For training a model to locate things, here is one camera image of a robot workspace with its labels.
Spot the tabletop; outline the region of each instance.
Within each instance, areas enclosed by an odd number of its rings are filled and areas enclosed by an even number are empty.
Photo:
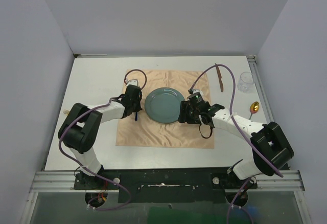
[[[58,130],[66,118],[63,110],[70,110],[75,103],[84,105],[107,103],[110,97],[120,95],[127,69],[204,71],[215,63],[228,66],[236,82],[242,72],[251,71],[246,56],[75,59],[45,170],[74,170],[78,167],[77,163],[66,158],[58,149]],[[207,72],[211,105],[217,103],[229,107],[232,78],[225,68],[220,68],[220,71],[224,92],[220,91],[216,70]],[[249,108],[254,101],[260,102],[256,88],[246,94],[236,89],[233,112],[249,118]],[[263,109],[254,114],[252,120],[266,123]],[[94,144],[97,158],[105,169],[226,167],[240,159],[252,157],[251,148],[244,140],[220,129],[215,129],[214,149],[116,146],[117,125],[118,120],[101,124]],[[64,146],[63,148],[68,154],[73,155],[68,148]]]

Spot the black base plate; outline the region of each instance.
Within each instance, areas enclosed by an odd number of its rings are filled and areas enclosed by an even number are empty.
[[[132,203],[191,203],[194,201],[212,201],[225,203],[224,189],[239,189],[242,182],[227,176],[227,167],[185,168],[185,169],[140,169],[140,170],[103,170],[99,174],[120,184],[132,194]],[[213,178],[219,178],[219,184]],[[98,190],[77,182],[75,190]],[[113,184],[109,190],[118,189]],[[128,194],[121,190],[119,202],[128,200]]]

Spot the white enclosure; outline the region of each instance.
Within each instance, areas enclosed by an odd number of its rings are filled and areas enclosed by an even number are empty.
[[[258,55],[313,223],[327,195],[327,0],[0,0],[0,174],[18,223],[53,137],[73,54]]]

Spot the clear plastic cup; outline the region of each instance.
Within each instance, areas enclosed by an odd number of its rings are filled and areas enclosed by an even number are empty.
[[[254,85],[254,79],[251,72],[243,72],[240,75],[237,89],[243,93],[249,93]]]

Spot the placemat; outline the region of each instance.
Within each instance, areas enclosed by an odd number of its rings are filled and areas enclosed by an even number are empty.
[[[160,87],[171,87],[178,90],[185,98],[190,95],[188,90],[201,71],[176,71],[176,70],[143,70],[148,78],[147,85],[142,90],[141,107],[143,110],[135,116],[130,115],[119,119],[116,138],[116,146],[149,146],[149,147],[177,147],[177,148],[204,148],[214,149],[214,135],[209,139],[201,137],[199,125],[175,122],[172,124],[160,124],[151,120],[144,110],[146,97]],[[144,76],[140,72],[132,72],[128,80],[138,79],[140,86],[143,85]],[[209,81],[207,75],[203,75],[197,82],[196,87],[203,92],[203,98],[211,102]],[[210,134],[209,126],[202,126],[204,136]]]

